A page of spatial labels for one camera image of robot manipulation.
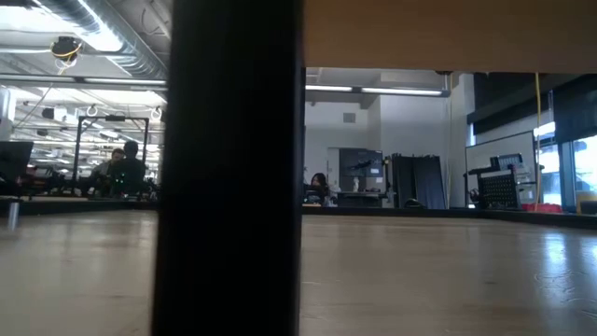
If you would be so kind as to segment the red bins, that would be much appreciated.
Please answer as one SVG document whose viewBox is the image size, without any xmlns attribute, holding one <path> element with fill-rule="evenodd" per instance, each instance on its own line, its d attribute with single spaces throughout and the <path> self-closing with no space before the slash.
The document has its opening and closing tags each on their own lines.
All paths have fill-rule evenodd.
<svg viewBox="0 0 597 336">
<path fill-rule="evenodd" d="M 562 214 L 563 210 L 559 204 L 555 203 L 524 203 L 521 206 L 524 212 L 542 213 L 542 214 Z"/>
</svg>

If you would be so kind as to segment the yellow background object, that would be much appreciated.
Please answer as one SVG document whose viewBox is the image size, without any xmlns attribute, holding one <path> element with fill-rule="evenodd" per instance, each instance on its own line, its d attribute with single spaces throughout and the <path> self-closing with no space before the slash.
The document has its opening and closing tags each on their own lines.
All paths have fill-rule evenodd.
<svg viewBox="0 0 597 336">
<path fill-rule="evenodd" d="M 597 191 L 581 190 L 576 193 L 576 212 L 597 216 Z"/>
</svg>

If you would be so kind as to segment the grey metal post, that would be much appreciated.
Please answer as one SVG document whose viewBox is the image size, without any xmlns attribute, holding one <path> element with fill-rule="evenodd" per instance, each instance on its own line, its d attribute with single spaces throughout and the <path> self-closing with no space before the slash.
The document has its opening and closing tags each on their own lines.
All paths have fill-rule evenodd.
<svg viewBox="0 0 597 336">
<path fill-rule="evenodd" d="M 19 222 L 20 206 L 21 203 L 19 201 L 9 203 L 7 227 L 10 231 L 14 231 L 17 228 Z"/>
</svg>

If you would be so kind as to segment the whiteboard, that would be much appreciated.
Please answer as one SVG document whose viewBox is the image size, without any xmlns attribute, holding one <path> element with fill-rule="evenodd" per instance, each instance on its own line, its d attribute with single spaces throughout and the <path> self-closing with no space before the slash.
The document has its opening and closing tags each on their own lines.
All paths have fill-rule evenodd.
<svg viewBox="0 0 597 336">
<path fill-rule="evenodd" d="M 523 161 L 534 170 L 536 174 L 535 137 L 531 131 L 501 137 L 465 149 L 465 171 L 489 164 L 493 156 L 518 154 Z"/>
</svg>

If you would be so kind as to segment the wooden shelf board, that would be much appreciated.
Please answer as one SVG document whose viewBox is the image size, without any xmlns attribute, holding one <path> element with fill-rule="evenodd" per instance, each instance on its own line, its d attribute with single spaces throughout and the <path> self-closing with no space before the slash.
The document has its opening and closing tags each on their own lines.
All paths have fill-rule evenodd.
<svg viewBox="0 0 597 336">
<path fill-rule="evenodd" d="M 597 0 L 305 0 L 310 67 L 597 73 Z"/>
</svg>

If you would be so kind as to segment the black shelf corner post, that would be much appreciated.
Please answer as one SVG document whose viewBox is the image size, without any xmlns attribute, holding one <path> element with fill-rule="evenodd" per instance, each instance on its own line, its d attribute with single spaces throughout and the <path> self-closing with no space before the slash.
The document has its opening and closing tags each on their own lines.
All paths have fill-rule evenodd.
<svg viewBox="0 0 597 336">
<path fill-rule="evenodd" d="M 175 0 L 151 336 L 297 336 L 303 0 Z"/>
</svg>

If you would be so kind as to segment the black window blind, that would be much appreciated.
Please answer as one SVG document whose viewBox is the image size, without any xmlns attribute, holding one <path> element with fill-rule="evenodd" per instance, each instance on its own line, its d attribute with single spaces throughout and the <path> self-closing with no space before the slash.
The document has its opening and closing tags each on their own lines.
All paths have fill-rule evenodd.
<svg viewBox="0 0 597 336">
<path fill-rule="evenodd" d="M 553 118 L 558 143 L 597 134 L 597 75 L 584 75 L 556 88 Z"/>
</svg>

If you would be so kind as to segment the black folding panels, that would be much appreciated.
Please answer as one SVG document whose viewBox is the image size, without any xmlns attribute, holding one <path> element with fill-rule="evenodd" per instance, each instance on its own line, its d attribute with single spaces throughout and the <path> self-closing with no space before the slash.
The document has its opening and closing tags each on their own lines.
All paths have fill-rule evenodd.
<svg viewBox="0 0 597 336">
<path fill-rule="evenodd" d="M 445 210 L 446 200 L 440 166 L 440 157 L 391 156 L 394 207 L 406 208 L 410 200 L 426 209 Z"/>
</svg>

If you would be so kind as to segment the black background station frame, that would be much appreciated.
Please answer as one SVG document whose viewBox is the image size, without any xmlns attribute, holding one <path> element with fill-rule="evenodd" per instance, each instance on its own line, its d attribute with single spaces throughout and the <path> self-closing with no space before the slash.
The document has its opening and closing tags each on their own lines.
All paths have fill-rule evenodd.
<svg viewBox="0 0 597 336">
<path fill-rule="evenodd" d="M 141 117 L 126 117 L 121 115 L 105 115 L 105 116 L 81 116 L 78 118 L 78 125 L 76 129 L 76 141 L 75 141 L 75 158 L 74 158 L 74 168 L 73 174 L 71 179 L 71 192 L 75 193 L 75 188 L 78 182 L 78 161 L 79 161 L 79 151 L 82 145 L 81 143 L 81 136 L 82 134 L 88 130 L 89 127 L 93 128 L 95 122 L 97 120 L 109 121 L 109 122 L 125 122 L 127 120 L 132 121 L 135 123 L 137 120 L 142 121 L 145 126 L 140 127 L 140 130 L 143 132 L 144 142 L 143 142 L 143 150 L 142 150 L 142 162 L 146 163 L 146 155 L 147 155 L 147 145 L 148 145 L 148 137 L 149 137 L 149 118 L 141 118 Z"/>
</svg>

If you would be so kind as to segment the dark background desk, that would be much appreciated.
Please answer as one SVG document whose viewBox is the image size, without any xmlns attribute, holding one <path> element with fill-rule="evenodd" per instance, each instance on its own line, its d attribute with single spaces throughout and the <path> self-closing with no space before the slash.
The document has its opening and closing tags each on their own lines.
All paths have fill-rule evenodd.
<svg viewBox="0 0 597 336">
<path fill-rule="evenodd" d="M 337 205 L 347 208 L 381 208 L 382 201 L 386 198 L 387 195 L 381 192 L 346 191 L 337 194 Z"/>
</svg>

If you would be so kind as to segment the long ceiling light bar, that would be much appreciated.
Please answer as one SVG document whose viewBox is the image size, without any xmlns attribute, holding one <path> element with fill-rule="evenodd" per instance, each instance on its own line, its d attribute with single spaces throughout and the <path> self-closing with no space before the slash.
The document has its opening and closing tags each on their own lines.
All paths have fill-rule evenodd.
<svg viewBox="0 0 597 336">
<path fill-rule="evenodd" d="M 97 90 L 120 91 L 167 91 L 166 80 L 159 79 L 134 79 L 111 77 L 71 77 L 30 74 L 0 73 L 0 84 L 13 86 L 42 87 L 53 85 L 57 88 L 88 88 Z M 411 89 L 411 88 L 375 88 L 355 86 L 333 86 L 306 84 L 306 91 L 338 92 L 353 94 L 378 94 L 378 95 L 404 95 L 426 97 L 448 97 L 447 90 Z"/>
</svg>

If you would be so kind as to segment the black pegboard cart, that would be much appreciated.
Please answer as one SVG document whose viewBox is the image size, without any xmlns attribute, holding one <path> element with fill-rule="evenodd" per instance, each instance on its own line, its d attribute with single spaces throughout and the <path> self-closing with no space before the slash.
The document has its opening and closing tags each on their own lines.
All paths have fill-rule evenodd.
<svg viewBox="0 0 597 336">
<path fill-rule="evenodd" d="M 534 170 L 523 156 L 507 154 L 489 158 L 489 164 L 464 174 L 468 203 L 481 210 L 528 211 L 541 201 Z"/>
</svg>

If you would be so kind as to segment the silver ceiling duct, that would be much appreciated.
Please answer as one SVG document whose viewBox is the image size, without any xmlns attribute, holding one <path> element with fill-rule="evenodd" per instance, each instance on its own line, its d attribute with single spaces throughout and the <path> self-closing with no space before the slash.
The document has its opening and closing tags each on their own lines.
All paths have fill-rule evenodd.
<svg viewBox="0 0 597 336">
<path fill-rule="evenodd" d="M 33 1 L 131 77 L 167 77 L 166 65 L 107 0 Z"/>
</svg>

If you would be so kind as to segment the black background monitor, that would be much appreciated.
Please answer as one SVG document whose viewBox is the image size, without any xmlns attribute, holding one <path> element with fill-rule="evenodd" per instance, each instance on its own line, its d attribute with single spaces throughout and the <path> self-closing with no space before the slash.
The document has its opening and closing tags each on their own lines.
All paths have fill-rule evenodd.
<svg viewBox="0 0 597 336">
<path fill-rule="evenodd" d="M 31 158 L 33 142 L 0 142 L 0 177 L 14 181 L 23 175 Z"/>
</svg>

